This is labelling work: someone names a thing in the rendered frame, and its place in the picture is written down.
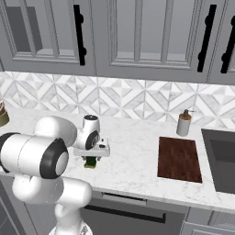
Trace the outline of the dark brown wooden cutting board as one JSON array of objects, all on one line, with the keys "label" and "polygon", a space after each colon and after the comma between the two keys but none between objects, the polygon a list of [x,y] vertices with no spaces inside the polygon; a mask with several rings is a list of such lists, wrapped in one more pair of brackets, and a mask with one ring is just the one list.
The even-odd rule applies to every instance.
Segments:
[{"label": "dark brown wooden cutting board", "polygon": [[157,176],[201,184],[196,142],[160,137]]}]

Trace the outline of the grey cupboard door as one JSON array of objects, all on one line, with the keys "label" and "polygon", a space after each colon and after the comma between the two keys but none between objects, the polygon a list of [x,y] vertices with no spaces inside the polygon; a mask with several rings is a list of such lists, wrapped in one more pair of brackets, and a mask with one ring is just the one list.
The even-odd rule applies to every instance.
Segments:
[{"label": "grey cupboard door", "polygon": [[235,46],[230,60],[227,73],[221,73],[221,56],[226,51],[229,35],[231,32],[230,21],[235,16],[235,0],[225,0],[221,20],[218,28],[215,49],[209,68],[208,82],[210,84],[232,84],[235,85]]},{"label": "grey cupboard door", "polygon": [[[73,6],[79,5],[85,66]],[[95,75],[90,0],[0,0],[0,59],[5,71]]]},{"label": "grey cupboard door", "polygon": [[[205,83],[224,0],[92,0],[96,74]],[[209,7],[216,14],[203,72],[198,53]]]}]

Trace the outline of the brown and green pot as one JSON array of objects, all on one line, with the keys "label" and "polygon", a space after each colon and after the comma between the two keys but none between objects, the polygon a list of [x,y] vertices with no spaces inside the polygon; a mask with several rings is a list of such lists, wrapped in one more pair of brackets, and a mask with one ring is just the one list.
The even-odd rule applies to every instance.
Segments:
[{"label": "brown and green pot", "polygon": [[9,122],[9,116],[4,103],[0,103],[0,127],[3,127]]}]

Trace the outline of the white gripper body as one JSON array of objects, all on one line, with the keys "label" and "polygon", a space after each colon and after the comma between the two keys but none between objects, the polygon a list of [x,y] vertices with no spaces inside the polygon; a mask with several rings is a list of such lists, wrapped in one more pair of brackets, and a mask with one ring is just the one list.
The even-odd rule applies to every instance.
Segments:
[{"label": "white gripper body", "polygon": [[73,154],[76,156],[108,157],[110,155],[110,149],[93,148],[92,150],[86,151],[74,148]]}]

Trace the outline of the grey soap dispenser, brown top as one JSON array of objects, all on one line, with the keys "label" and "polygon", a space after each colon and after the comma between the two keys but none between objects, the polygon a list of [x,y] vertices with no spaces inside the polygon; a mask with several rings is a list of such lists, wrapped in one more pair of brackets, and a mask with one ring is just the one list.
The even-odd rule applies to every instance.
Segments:
[{"label": "grey soap dispenser, brown top", "polygon": [[179,136],[185,137],[188,135],[191,120],[192,120],[191,110],[185,109],[184,112],[179,115],[176,128],[176,133]]}]

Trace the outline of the dark grey sink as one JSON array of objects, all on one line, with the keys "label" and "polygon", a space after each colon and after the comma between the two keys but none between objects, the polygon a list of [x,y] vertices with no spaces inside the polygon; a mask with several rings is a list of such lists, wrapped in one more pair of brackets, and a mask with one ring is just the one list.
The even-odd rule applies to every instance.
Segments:
[{"label": "dark grey sink", "polygon": [[217,192],[235,195],[235,132],[201,129]]}]

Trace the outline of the green and yellow sponge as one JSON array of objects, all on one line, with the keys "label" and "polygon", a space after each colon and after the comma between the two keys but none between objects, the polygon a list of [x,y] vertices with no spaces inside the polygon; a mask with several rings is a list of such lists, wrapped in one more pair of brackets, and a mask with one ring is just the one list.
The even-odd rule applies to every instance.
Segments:
[{"label": "green and yellow sponge", "polygon": [[96,157],[87,157],[85,160],[84,167],[94,169],[96,167]]}]

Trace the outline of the grey dishwasher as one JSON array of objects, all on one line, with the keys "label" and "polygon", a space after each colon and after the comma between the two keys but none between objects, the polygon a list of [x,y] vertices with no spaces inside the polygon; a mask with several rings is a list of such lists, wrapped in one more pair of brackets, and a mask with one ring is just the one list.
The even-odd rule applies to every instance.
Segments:
[{"label": "grey dishwasher", "polygon": [[179,235],[187,210],[187,207],[175,204],[98,191],[93,192],[88,205],[159,218],[166,213],[166,222],[162,224],[82,208],[83,219],[93,235]]}]

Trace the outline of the grey base cupboard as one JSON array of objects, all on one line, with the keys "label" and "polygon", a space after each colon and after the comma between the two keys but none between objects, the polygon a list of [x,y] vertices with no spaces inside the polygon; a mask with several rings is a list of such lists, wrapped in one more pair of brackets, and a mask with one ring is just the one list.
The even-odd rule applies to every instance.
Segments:
[{"label": "grey base cupboard", "polygon": [[190,207],[179,235],[235,235],[235,214]]},{"label": "grey base cupboard", "polygon": [[56,225],[54,205],[31,205],[13,194],[12,176],[0,175],[0,198],[17,235],[49,235]]}]

